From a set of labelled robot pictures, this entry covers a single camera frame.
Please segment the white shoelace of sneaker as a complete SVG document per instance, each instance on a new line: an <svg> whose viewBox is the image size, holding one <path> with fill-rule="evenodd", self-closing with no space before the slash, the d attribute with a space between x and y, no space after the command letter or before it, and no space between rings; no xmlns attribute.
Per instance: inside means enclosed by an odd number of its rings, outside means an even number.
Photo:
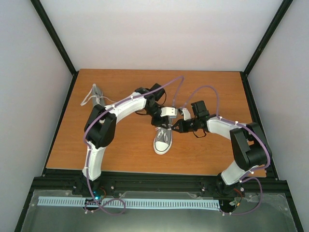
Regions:
<svg viewBox="0 0 309 232"><path fill-rule="evenodd" d="M154 142L164 142L166 144L170 144L172 141L172 130L164 129L157 127L156 129L156 137Z"/></svg>

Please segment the grey sneaker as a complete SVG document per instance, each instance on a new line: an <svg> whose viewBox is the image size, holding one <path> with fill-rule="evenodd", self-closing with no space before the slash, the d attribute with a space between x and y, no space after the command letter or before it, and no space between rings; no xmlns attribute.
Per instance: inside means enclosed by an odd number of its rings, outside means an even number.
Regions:
<svg viewBox="0 0 309 232"><path fill-rule="evenodd" d="M153 142L153 148L156 154L166 154L172 146L172 130L157 127L156 136Z"/></svg>
<svg viewBox="0 0 309 232"><path fill-rule="evenodd" d="M105 100L109 100L109 98L103 95L102 90L96 84L93 84L89 93L85 96L80 105L84 106L91 102L93 107L96 105L106 106Z"/></svg>

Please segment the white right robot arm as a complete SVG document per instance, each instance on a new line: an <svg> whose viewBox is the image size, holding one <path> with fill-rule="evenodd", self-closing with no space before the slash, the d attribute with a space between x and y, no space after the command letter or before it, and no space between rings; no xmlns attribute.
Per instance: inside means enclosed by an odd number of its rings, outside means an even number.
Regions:
<svg viewBox="0 0 309 232"><path fill-rule="evenodd" d="M234 161L221 172L221 181L226 186L241 182L249 173L270 164L271 151L267 140L257 123L241 124L221 116L211 115L204 101L191 104L194 117L186 108L181 109L183 118L171 129L179 133L196 132L220 135L231 141Z"/></svg>

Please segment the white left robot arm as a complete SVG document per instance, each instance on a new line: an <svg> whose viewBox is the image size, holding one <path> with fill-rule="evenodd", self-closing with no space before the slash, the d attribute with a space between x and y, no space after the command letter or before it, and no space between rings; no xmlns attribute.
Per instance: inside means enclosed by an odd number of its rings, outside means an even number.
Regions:
<svg viewBox="0 0 309 232"><path fill-rule="evenodd" d="M164 95L164 87L155 84L151 89L138 88L130 96L112 105L97 104L91 111L84 128L83 140L87 145L87 155L83 175L87 178L83 188L89 194L96 194L100 190L101 164L107 146L113 141L116 124L122 119L145 110L151 116L151 124L164 129L169 128L169 117L162 116L163 106L157 101Z"/></svg>

